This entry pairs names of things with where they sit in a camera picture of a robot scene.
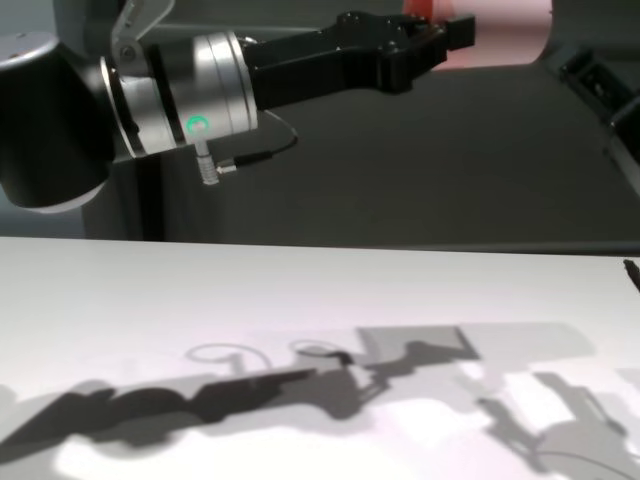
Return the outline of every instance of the white tabletop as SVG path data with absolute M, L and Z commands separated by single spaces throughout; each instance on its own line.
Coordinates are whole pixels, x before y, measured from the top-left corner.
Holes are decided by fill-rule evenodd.
M 622 259 L 0 239 L 0 283 L 2 480 L 640 479 Z

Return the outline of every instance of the metal bracket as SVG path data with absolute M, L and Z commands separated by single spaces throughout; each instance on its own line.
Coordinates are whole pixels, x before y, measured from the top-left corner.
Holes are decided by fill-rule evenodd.
M 120 75 L 148 76 L 140 39 L 173 10 L 175 0 L 128 0 L 111 31 L 111 55 Z
M 609 133 L 605 153 L 640 196 L 640 92 L 591 50 L 564 48 L 547 63 L 605 125 Z

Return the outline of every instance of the gray background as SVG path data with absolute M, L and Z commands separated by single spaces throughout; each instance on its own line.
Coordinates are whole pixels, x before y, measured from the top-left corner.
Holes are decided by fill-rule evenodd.
M 60 34 L 78 49 L 103 51 L 113 14 L 106 2 L 82 10 L 84 2 L 57 2 Z M 36 6 L 8 3 L 22 12 Z M 596 48 L 640 83 L 640 2 L 554 4 L 549 51 L 567 43 Z M 269 38 L 325 25 L 350 8 L 382 13 L 398 5 L 272 0 L 265 9 L 262 0 L 179 0 L 151 39 L 216 28 Z M 83 16 L 93 28 L 78 28 Z M 347 92 L 278 113 L 298 128 L 301 144 L 217 188 L 200 185 L 190 152 L 161 156 L 166 240 L 572 251 L 640 245 L 640 200 L 602 155 L 604 132 L 542 64 L 438 73 L 409 95 Z M 267 125 L 214 150 L 226 156 L 283 140 Z M 118 166 L 109 189 L 85 208 L 88 238 L 143 238 L 134 173 Z M 0 217 L 2 234 L 5 224 Z
M 21 29 L 53 31 L 53 0 L 7 0 L 2 2 L 0 29 L 12 33 Z

